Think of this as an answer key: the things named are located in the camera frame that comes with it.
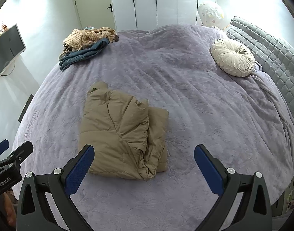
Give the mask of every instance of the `round pillow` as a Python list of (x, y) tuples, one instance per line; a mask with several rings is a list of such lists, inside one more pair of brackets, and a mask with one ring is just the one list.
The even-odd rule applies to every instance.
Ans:
[(216, 40), (211, 46), (211, 54), (217, 65), (233, 76), (248, 76), (255, 67), (252, 52), (236, 40), (229, 38)]

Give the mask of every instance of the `gray quilted headboard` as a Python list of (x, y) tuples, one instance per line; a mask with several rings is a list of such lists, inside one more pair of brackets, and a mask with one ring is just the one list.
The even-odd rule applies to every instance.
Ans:
[(279, 88), (294, 117), (294, 48), (239, 17), (233, 18), (227, 36), (251, 50), (262, 70)]

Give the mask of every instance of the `down jacket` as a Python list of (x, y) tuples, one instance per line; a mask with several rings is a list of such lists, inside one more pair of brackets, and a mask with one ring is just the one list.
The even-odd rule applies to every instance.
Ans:
[(89, 172), (147, 181), (166, 171), (167, 121), (167, 110), (95, 83), (87, 94), (79, 140), (79, 150), (85, 144), (95, 149)]

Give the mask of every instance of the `purple blanket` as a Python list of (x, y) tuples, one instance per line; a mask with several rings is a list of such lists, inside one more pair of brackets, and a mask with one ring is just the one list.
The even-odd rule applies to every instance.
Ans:
[[(217, 199), (193, 158), (201, 143), (226, 167), (262, 172), (274, 203), (294, 174), (294, 120), (277, 88), (264, 82), (266, 74), (223, 72), (209, 49), (226, 35), (211, 28), (169, 25), (119, 36), (95, 58), (64, 72), (57, 65), (46, 77), (13, 144), (34, 145), (21, 174), (51, 173), (78, 153), (86, 93), (104, 81), (169, 111), (169, 168), (148, 182), (88, 173), (71, 198), (95, 230), (194, 230)], [(14, 187), (16, 196), (20, 188)], [(64, 227), (51, 197), (49, 202)]]

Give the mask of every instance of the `television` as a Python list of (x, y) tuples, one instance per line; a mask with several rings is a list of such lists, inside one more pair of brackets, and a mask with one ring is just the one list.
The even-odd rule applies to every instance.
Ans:
[(0, 35), (0, 76), (9, 63), (25, 49), (17, 24)]

